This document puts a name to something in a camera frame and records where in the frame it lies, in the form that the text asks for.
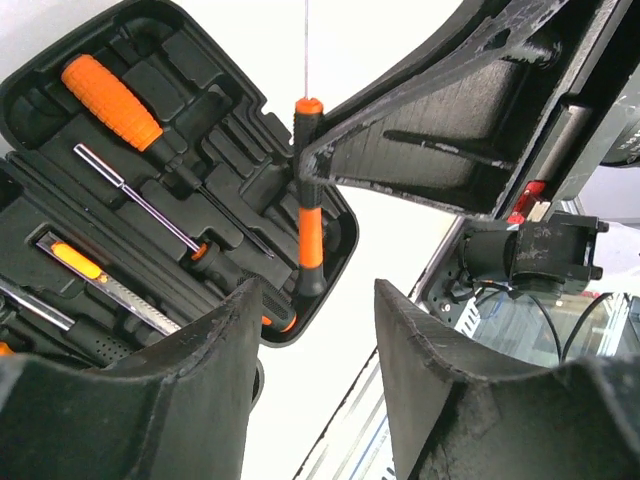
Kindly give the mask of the orange handle screwdriver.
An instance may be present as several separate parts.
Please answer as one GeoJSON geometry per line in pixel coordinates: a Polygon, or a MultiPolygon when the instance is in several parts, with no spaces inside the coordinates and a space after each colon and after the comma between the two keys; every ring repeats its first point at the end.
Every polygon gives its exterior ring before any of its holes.
{"type": "Polygon", "coordinates": [[[183,155],[168,142],[155,117],[132,91],[89,54],[80,54],[63,68],[61,80],[68,90],[106,127],[139,152],[154,159],[163,170],[180,177],[199,192],[243,235],[270,258],[273,250],[216,198],[188,168],[183,155]]]}

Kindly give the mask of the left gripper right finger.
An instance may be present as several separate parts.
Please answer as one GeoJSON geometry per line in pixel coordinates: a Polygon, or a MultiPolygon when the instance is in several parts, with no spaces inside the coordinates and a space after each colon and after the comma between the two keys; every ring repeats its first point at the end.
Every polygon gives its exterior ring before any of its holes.
{"type": "Polygon", "coordinates": [[[635,479],[639,359],[535,366],[425,313],[386,280],[375,326],[400,479],[635,479]]]}

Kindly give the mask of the aluminium front rail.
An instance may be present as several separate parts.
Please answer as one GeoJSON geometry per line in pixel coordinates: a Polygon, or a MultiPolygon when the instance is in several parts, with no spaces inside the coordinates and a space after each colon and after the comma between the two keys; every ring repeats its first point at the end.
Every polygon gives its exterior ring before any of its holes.
{"type": "MultiPolygon", "coordinates": [[[[449,326],[471,338],[479,313],[472,300],[455,304],[439,299],[428,279],[448,256],[464,220],[455,218],[423,272],[408,292],[409,299],[426,312],[438,314],[449,326]]],[[[302,463],[298,479],[393,479],[391,435],[377,350],[373,350],[338,405],[327,426],[302,463]]]]}

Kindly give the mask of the black handle nut driver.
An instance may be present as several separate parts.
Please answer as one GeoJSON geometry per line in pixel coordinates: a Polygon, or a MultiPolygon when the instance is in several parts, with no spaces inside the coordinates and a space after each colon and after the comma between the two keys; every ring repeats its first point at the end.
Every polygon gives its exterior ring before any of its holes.
{"type": "Polygon", "coordinates": [[[230,293],[249,279],[256,279],[262,288],[262,323],[264,326],[279,332],[290,331],[296,324],[297,314],[289,301],[261,275],[240,267],[228,258],[215,243],[197,243],[180,228],[167,219],[152,204],[140,196],[125,179],[85,144],[78,143],[73,152],[97,171],[107,182],[122,191],[165,229],[180,240],[189,251],[189,266],[195,272],[206,276],[221,290],[230,293]]]}

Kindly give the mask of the small precision screwdriver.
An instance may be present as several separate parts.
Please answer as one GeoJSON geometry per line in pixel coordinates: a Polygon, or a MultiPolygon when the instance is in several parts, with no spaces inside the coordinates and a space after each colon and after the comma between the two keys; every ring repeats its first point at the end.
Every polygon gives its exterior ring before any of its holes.
{"type": "Polygon", "coordinates": [[[304,2],[304,96],[295,104],[293,170],[299,197],[299,275],[301,296],[317,297],[326,289],[322,225],[322,188],[301,178],[303,150],[314,140],[323,118],[323,104],[309,95],[309,14],[310,1],[304,2]]]}

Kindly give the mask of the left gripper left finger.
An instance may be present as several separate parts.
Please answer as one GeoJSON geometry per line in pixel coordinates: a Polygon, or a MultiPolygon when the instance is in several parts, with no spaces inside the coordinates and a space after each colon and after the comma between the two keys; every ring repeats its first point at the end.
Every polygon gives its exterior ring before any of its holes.
{"type": "Polygon", "coordinates": [[[261,337],[261,289],[105,369],[1,361],[5,479],[237,479],[261,337]]]}

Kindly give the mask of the black plastic tool case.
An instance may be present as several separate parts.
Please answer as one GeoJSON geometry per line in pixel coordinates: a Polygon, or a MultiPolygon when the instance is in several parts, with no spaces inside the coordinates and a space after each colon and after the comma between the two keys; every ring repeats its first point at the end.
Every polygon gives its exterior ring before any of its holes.
{"type": "MultiPolygon", "coordinates": [[[[171,1],[122,1],[38,52],[1,83],[1,274],[132,351],[161,334],[36,246],[51,232],[178,325],[230,293],[188,264],[187,247],[73,152],[85,144],[197,243],[215,243],[270,282],[297,314],[271,348],[295,344],[325,303],[297,291],[298,195],[290,133],[215,40],[171,1]],[[199,192],[98,120],[63,84],[89,54],[155,117],[204,186],[273,250],[265,255],[199,192]]],[[[14,300],[1,301],[1,339],[13,351],[76,368],[99,366],[14,300]]]]}

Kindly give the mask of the black handle claw hammer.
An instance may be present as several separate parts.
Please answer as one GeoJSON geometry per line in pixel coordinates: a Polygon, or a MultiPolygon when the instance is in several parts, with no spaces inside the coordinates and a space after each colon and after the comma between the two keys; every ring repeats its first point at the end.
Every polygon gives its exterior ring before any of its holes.
{"type": "Polygon", "coordinates": [[[129,346],[104,329],[93,323],[72,319],[4,277],[1,278],[1,292],[27,311],[55,326],[66,340],[101,367],[132,353],[129,346]]]}

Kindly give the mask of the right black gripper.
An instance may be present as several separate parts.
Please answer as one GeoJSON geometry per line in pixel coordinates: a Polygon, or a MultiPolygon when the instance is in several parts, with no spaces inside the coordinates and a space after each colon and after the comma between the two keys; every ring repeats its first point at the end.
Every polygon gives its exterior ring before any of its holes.
{"type": "Polygon", "coordinates": [[[638,158],[638,2],[464,1],[329,114],[299,174],[521,223],[638,158]]]}

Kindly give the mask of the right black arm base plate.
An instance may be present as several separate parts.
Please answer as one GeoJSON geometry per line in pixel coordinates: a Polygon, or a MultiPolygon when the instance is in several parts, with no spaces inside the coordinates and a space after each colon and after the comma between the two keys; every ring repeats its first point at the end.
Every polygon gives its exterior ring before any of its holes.
{"type": "Polygon", "coordinates": [[[505,229],[464,222],[444,256],[426,273],[417,298],[442,322],[454,325],[469,302],[483,291],[532,294],[558,299],[580,294],[600,280],[594,264],[597,237],[608,223],[589,216],[556,212],[547,221],[526,221],[505,229]]]}

